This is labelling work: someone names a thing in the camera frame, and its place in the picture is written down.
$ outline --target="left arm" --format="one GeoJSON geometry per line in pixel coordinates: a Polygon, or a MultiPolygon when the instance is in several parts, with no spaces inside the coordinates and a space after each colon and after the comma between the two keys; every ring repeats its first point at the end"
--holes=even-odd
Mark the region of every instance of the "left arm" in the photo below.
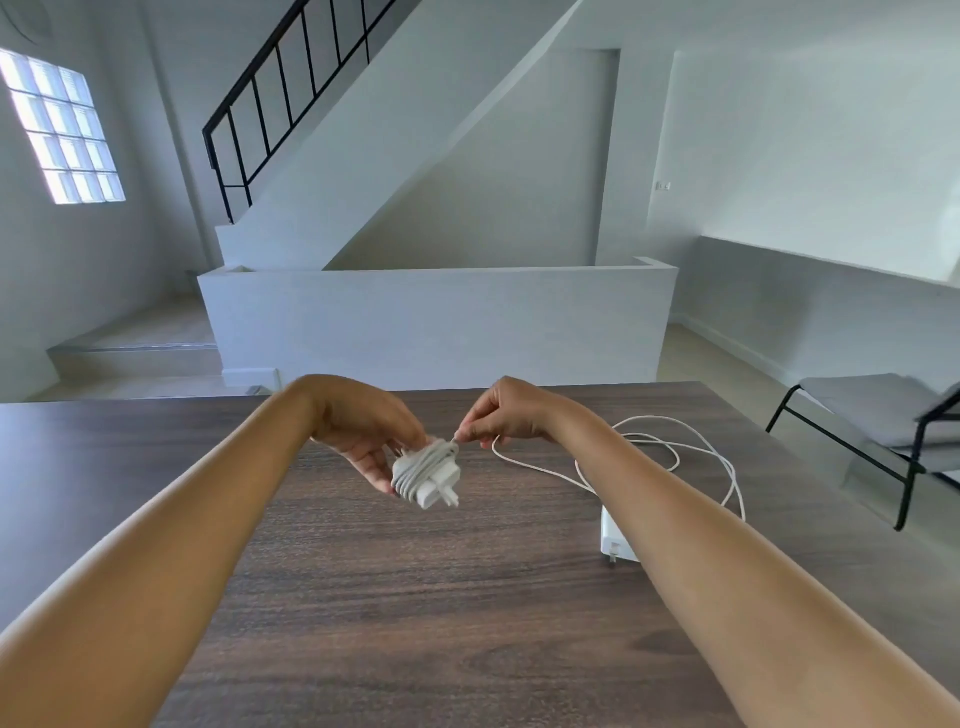
{"type": "Polygon", "coordinates": [[[392,395],[308,376],[121,523],[0,635],[0,725],[146,725],[309,437],[391,491],[383,446],[426,445],[392,395]]]}

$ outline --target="window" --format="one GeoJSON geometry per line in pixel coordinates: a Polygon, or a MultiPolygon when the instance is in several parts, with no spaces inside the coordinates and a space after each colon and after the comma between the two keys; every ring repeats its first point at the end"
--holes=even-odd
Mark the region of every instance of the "window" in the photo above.
{"type": "Polygon", "coordinates": [[[2,48],[0,72],[54,202],[123,202],[120,177],[84,74],[2,48]]]}

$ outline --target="person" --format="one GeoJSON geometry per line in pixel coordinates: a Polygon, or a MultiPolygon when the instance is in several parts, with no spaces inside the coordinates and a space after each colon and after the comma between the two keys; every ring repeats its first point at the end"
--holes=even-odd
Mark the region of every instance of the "person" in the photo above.
{"type": "MultiPolygon", "coordinates": [[[[0,725],[149,723],[310,437],[383,493],[384,448],[427,444],[397,397],[360,382],[306,376],[273,395],[0,635],[0,725]]],[[[546,438],[580,461],[748,726],[960,725],[960,703],[912,660],[582,405],[502,379],[456,433],[485,448],[498,437],[546,438]]]]}

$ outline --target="table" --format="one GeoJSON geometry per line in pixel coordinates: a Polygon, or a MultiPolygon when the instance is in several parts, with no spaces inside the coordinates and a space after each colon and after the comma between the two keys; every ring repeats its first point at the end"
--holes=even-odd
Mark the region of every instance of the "table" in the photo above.
{"type": "MultiPolygon", "coordinates": [[[[664,414],[703,432],[736,466],[753,526],[960,693],[960,582],[909,535],[702,384],[560,391],[609,422],[664,414]]],[[[477,394],[402,396],[449,437],[477,394]]],[[[0,626],[258,402],[0,407],[0,626]]],[[[516,452],[572,472],[555,446],[516,452]]],[[[596,498],[477,447],[460,462],[461,507],[421,512],[304,448],[156,725],[740,724],[642,567],[600,556],[596,498]]],[[[699,453],[678,475],[712,497],[728,487],[699,453]]]]}

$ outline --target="stair railing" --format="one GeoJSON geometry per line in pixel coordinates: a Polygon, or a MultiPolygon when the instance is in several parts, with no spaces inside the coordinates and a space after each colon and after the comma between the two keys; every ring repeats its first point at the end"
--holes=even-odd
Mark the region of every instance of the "stair railing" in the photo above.
{"type": "Polygon", "coordinates": [[[297,0],[290,7],[290,10],[288,10],[280,20],[279,24],[270,34],[270,37],[267,38],[267,42],[263,44],[263,47],[260,48],[256,56],[253,57],[250,65],[248,65],[247,69],[241,74],[240,78],[237,80],[237,83],[234,84],[233,88],[230,89],[223,103],[217,107],[217,110],[213,112],[213,116],[210,117],[210,120],[206,123],[206,126],[204,126],[204,144],[206,146],[206,153],[210,158],[210,166],[217,174],[217,182],[220,184],[220,193],[224,198],[224,206],[227,208],[227,217],[231,223],[234,222],[233,210],[230,207],[230,200],[227,190],[243,189],[246,193],[248,206],[253,205],[253,196],[251,194],[251,184],[253,181],[256,180],[257,176],[274,157],[277,150],[279,150],[280,146],[282,146],[283,142],[289,138],[290,134],[293,133],[294,129],[297,128],[297,125],[303,120],[303,117],[306,116],[311,109],[313,109],[314,104],[316,104],[318,99],[323,96],[324,92],[330,88],[330,85],[337,79],[337,77],[340,75],[340,72],[346,67],[353,56],[361,48],[366,48],[367,64],[370,64],[370,34],[387,14],[390,8],[394,6],[396,0],[390,0],[390,2],[384,6],[383,10],[380,11],[380,13],[369,22],[369,19],[367,18],[367,0],[360,0],[361,15],[363,18],[363,35],[353,45],[352,48],[347,50],[346,53],[343,53],[344,49],[342,49],[340,46],[340,34],[337,31],[337,12],[336,8],[334,7],[334,0],[329,0],[333,41],[336,45],[337,51],[337,67],[333,73],[330,74],[330,77],[320,86],[317,86],[313,54],[310,49],[310,34],[307,29],[306,6],[309,5],[310,2],[312,2],[312,0],[297,0]],[[310,66],[310,85],[313,91],[313,98],[306,105],[306,108],[295,117],[290,105],[290,91],[287,87],[287,77],[283,66],[283,57],[280,53],[280,42],[285,38],[287,32],[298,23],[302,27],[303,42],[306,45],[306,60],[310,66]],[[287,121],[289,122],[289,128],[276,144],[271,143],[270,137],[267,134],[267,124],[263,116],[263,103],[260,98],[260,89],[256,80],[257,71],[259,71],[263,67],[264,63],[266,63],[267,60],[273,56],[276,56],[276,63],[279,67],[280,82],[283,88],[283,100],[286,105],[287,121]],[[240,146],[240,137],[237,134],[236,123],[233,118],[233,105],[236,104],[236,102],[240,99],[240,96],[247,90],[247,88],[251,86],[253,90],[253,98],[256,102],[256,111],[259,117],[260,131],[263,135],[266,158],[264,158],[256,166],[256,168],[250,172],[250,174],[248,174],[246,165],[244,164],[243,150],[240,146]],[[217,158],[216,145],[213,142],[214,133],[225,121],[229,124],[230,134],[233,137],[233,148],[236,150],[237,166],[240,170],[240,178],[242,182],[240,184],[226,184],[224,182],[224,173],[220,166],[220,160],[217,158]]]}

